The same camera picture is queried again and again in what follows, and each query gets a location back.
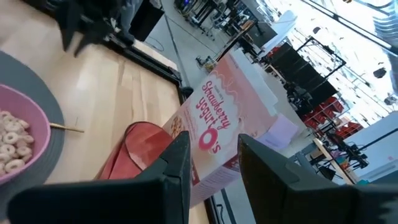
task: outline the red cloth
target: red cloth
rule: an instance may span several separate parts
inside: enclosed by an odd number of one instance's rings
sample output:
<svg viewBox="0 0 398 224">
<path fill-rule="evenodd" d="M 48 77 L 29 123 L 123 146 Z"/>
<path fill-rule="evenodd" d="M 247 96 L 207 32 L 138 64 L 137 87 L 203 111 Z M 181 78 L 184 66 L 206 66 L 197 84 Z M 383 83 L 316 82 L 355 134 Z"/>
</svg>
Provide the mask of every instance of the red cloth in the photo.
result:
<svg viewBox="0 0 398 224">
<path fill-rule="evenodd" d="M 173 141 L 161 127 L 137 122 L 130 125 L 112 150 L 97 179 L 131 179 L 149 167 Z"/>
</svg>

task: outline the wooden table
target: wooden table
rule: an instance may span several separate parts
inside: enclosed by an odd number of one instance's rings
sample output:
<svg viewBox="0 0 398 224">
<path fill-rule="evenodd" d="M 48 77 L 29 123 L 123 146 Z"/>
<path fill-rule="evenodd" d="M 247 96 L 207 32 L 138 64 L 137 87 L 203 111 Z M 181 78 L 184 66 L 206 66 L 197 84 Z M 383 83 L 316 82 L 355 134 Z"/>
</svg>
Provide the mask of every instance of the wooden table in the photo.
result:
<svg viewBox="0 0 398 224">
<path fill-rule="evenodd" d="M 137 48 L 177 69 L 145 44 Z M 180 106 L 174 84 L 103 46 L 91 45 L 78 58 L 65 53 L 56 22 L 20 1 L 0 1 L 0 50 L 44 80 L 67 126 L 85 130 L 66 132 L 47 183 L 92 180 L 127 125 L 144 120 L 161 126 Z M 190 223 L 209 223 L 204 204 L 190 210 Z"/>
<path fill-rule="evenodd" d="M 337 173 L 343 178 L 346 184 L 350 185 L 356 184 L 358 177 L 355 175 L 355 173 L 348 169 L 342 169 L 341 166 L 337 164 L 337 162 L 334 160 L 330 152 L 327 151 L 326 148 L 323 146 L 321 140 L 316 138 L 313 141 L 317 146 L 317 148 L 322 152 L 322 154 L 325 155 L 326 159 L 330 161 L 330 164 L 335 168 Z"/>
</svg>

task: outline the wooden stick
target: wooden stick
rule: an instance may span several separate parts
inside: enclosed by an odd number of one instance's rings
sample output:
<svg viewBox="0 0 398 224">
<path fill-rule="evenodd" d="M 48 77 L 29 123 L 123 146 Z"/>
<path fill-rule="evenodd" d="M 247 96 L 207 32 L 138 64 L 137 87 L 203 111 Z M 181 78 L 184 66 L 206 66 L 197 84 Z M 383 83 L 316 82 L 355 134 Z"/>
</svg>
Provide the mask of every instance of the wooden stick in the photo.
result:
<svg viewBox="0 0 398 224">
<path fill-rule="evenodd" d="M 79 132 L 79 133 L 84 133 L 83 130 L 80 130 L 80 129 L 77 129 L 77 128 L 66 127 L 66 126 L 61 125 L 61 124 L 50 123 L 50 127 L 51 128 L 64 129 L 64 130 L 68 130 L 68 131 L 76 131 L 76 132 Z"/>
</svg>

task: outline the concrete floor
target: concrete floor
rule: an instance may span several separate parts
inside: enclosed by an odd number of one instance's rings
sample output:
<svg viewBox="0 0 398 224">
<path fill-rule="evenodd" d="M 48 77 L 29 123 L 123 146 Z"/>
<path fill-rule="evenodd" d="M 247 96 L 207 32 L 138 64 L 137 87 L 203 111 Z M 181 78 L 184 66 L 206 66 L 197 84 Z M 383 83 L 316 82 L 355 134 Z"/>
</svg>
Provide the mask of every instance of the concrete floor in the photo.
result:
<svg viewBox="0 0 398 224">
<path fill-rule="evenodd" d="M 206 73 L 198 68 L 198 56 L 214 57 L 227 43 L 229 37 L 220 30 L 214 30 L 215 40 L 212 41 L 200 29 L 192 27 L 185 18 L 174 9 L 172 1 L 163 0 L 165 15 L 146 40 L 163 56 L 174 61 L 181 73 L 183 84 L 195 88 L 200 84 Z M 211 27 L 207 19 L 203 25 Z"/>
</svg>

